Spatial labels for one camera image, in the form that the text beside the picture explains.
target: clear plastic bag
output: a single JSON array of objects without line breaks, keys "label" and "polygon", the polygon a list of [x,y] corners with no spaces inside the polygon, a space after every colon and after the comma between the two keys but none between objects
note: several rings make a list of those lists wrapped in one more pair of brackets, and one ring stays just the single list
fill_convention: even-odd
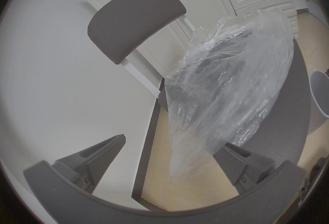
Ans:
[{"label": "clear plastic bag", "polygon": [[226,142],[243,145],[277,99],[293,58],[280,10],[223,18],[197,29],[165,79],[170,177],[193,177]]}]

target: transparent plastic sheet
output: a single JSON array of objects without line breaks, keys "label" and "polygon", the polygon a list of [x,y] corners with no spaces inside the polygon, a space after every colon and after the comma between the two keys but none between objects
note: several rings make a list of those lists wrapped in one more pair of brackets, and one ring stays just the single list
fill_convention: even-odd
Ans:
[{"label": "transparent plastic sheet", "polygon": [[170,178],[204,172],[227,142],[243,145],[268,115],[287,77],[294,44],[280,10],[223,18],[197,29],[165,79]]}]

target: plastic bag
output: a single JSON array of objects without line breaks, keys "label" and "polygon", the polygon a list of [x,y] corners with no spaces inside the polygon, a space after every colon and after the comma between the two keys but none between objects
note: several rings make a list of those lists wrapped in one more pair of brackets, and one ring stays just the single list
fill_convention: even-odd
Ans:
[{"label": "plastic bag", "polygon": [[243,145],[277,99],[293,58],[280,10],[253,11],[197,29],[165,79],[171,180],[203,172],[226,142]]}]

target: wooden floor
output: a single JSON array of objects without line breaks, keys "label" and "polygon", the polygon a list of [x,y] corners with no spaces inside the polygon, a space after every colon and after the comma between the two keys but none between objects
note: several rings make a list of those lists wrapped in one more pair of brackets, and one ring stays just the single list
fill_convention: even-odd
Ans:
[{"label": "wooden floor", "polygon": [[[298,15],[298,45],[305,59],[308,74],[314,69],[329,68],[329,30],[311,14]],[[309,135],[298,165],[308,174],[316,161],[329,155],[329,122]],[[171,150],[168,113],[161,109],[142,198],[168,210],[190,210],[214,205],[238,195],[214,159],[209,170],[195,178],[172,183],[169,181]]]}]

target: trash can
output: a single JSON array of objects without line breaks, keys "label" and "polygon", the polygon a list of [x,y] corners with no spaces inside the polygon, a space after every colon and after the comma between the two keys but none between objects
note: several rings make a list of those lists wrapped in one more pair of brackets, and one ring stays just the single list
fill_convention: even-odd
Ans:
[{"label": "trash can", "polygon": [[319,70],[310,75],[310,126],[308,134],[313,133],[329,119],[329,77]]}]

